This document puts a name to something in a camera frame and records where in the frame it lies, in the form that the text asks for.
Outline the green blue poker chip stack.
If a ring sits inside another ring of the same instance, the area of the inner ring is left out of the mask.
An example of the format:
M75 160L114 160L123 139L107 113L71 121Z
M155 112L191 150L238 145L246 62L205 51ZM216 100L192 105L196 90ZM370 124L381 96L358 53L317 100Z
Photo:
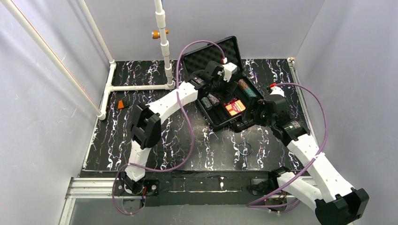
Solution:
M200 101L201 101L201 103L203 104L203 107L206 110L211 110L212 109L213 105L212 105L212 103L210 102L210 100L207 97L203 97Z

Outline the black foam-lined poker case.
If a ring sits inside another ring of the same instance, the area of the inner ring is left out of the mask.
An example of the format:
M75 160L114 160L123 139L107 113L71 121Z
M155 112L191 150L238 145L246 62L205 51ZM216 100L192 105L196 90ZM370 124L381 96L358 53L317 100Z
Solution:
M186 80L199 89L196 104L212 129L241 132L254 126L255 101L263 95L244 75L235 36L184 53L181 63Z

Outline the red playing card box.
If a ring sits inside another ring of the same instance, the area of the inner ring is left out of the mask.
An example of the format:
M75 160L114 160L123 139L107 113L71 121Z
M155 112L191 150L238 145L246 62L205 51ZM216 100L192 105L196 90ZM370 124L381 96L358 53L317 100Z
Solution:
M241 100L234 100L233 102L226 104L224 108L230 116L238 115L246 110L246 106Z

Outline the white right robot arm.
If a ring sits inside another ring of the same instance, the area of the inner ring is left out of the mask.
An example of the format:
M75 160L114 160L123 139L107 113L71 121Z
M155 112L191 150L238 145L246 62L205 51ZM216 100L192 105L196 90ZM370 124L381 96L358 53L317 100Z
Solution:
M269 126L274 136L304 165L313 186L290 169L282 166L268 173L268 178L249 188L261 195L285 191L311 208L322 225L347 225L360 219L369 201L364 189L356 189L319 151L307 126L288 112L288 102L273 94L257 103L256 121Z

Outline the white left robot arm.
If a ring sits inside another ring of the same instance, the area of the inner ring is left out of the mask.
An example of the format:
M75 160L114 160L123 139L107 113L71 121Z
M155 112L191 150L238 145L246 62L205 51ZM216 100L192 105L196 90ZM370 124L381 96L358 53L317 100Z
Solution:
M161 126L172 114L199 97L213 92L223 92L237 73L235 63L219 64L210 61L204 70L193 72L185 81L164 97L148 103L138 104L132 110L131 152L126 176L133 182L144 178L145 166L152 147L161 139Z

